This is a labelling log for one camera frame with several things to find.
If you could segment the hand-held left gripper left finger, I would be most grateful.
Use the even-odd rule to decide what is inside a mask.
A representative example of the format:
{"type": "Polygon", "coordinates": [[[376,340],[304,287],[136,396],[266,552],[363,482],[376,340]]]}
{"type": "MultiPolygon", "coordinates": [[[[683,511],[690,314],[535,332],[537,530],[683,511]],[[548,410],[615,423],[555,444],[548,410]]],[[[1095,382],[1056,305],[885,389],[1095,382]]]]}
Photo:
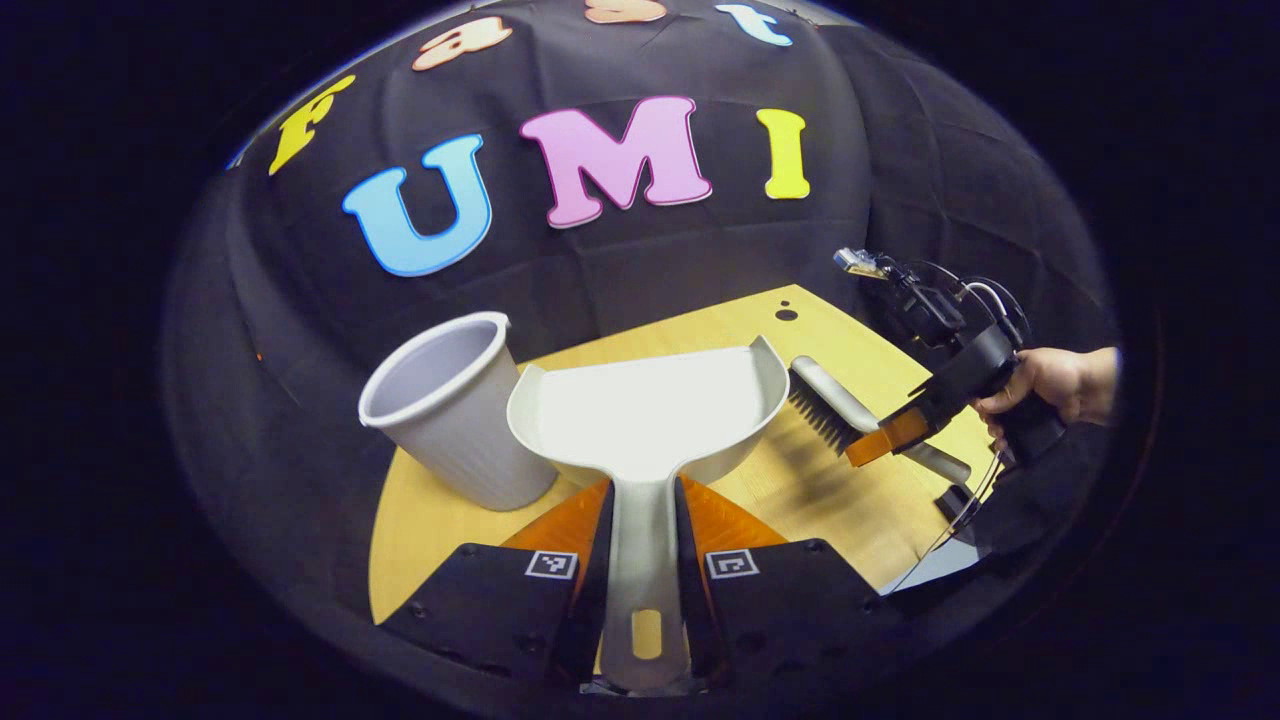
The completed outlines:
{"type": "Polygon", "coordinates": [[[596,662],[613,495],[599,480],[503,544],[457,544],[381,628],[485,676],[576,691],[596,662]]]}

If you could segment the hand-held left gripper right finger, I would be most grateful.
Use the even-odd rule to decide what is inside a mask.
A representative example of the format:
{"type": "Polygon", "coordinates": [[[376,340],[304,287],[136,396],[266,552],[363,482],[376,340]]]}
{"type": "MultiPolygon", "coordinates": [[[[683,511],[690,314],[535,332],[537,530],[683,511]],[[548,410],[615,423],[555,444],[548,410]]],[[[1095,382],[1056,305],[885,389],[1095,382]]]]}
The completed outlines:
{"type": "Polygon", "coordinates": [[[887,673],[879,594],[826,539],[785,539],[713,489],[676,484],[692,670],[714,689],[867,685],[887,673]]]}

